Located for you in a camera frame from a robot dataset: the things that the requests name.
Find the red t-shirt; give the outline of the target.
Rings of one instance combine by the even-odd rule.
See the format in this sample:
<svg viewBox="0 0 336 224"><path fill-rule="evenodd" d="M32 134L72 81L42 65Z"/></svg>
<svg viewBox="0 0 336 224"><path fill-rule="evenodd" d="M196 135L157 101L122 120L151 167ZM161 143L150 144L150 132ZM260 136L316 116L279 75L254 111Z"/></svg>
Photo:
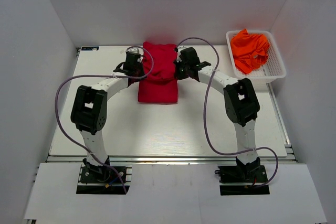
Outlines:
<svg viewBox="0 0 336 224"><path fill-rule="evenodd" d="M175 104L178 102L178 85L175 78L177 57L175 44L152 44L145 41L143 68L149 75L139 83L138 102Z"/></svg>

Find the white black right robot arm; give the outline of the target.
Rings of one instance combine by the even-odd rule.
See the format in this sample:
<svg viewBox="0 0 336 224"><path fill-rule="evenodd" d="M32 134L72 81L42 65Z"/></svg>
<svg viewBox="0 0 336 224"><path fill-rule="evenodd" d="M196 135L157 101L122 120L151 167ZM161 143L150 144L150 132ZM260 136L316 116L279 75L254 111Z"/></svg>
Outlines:
<svg viewBox="0 0 336 224"><path fill-rule="evenodd" d="M247 182L256 175L260 168L260 158L255 144L255 123L260 105L248 78L238 80L212 67L207 61L201 62L193 47L177 52L175 77L177 80L192 78L207 84L203 106L203 125L208 145L215 153L223 156L236 156L238 177ZM234 124L237 141L237 151L223 153L217 151L209 139L206 123L207 100L210 88L224 96L227 117Z"/></svg>

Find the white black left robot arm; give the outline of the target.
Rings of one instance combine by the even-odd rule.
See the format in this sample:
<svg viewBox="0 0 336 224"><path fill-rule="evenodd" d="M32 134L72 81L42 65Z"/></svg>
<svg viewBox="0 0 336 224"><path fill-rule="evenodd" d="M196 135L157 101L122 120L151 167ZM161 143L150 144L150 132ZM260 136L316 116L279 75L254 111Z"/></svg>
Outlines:
<svg viewBox="0 0 336 224"><path fill-rule="evenodd" d="M141 55L134 51L126 52L125 62L117 65L113 72L120 73L122 77L107 78L93 86L79 86L70 115L71 122L79 130L88 149L87 158L83 162L101 182L108 180L111 175L102 135L107 121L108 100L138 82L138 77L144 75Z"/></svg>

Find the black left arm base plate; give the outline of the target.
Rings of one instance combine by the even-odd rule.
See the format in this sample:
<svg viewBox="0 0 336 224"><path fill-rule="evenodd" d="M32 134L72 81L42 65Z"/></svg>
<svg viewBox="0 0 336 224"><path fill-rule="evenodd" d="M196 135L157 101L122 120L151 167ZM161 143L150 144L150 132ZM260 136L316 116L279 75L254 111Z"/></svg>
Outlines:
<svg viewBox="0 0 336 224"><path fill-rule="evenodd" d="M114 171L99 175L82 166L79 173L77 195L126 195L131 183L132 167L117 166L115 169L121 177L126 191Z"/></svg>

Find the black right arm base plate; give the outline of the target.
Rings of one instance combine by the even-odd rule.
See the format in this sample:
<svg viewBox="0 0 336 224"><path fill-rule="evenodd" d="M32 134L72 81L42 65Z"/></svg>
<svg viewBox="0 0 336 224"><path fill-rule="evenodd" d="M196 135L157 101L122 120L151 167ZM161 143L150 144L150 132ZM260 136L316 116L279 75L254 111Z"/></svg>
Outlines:
<svg viewBox="0 0 336 224"><path fill-rule="evenodd" d="M268 185L259 185L268 181L266 169L261 165L252 175L244 177L238 166L219 166L214 174L219 178L221 196L269 195Z"/></svg>

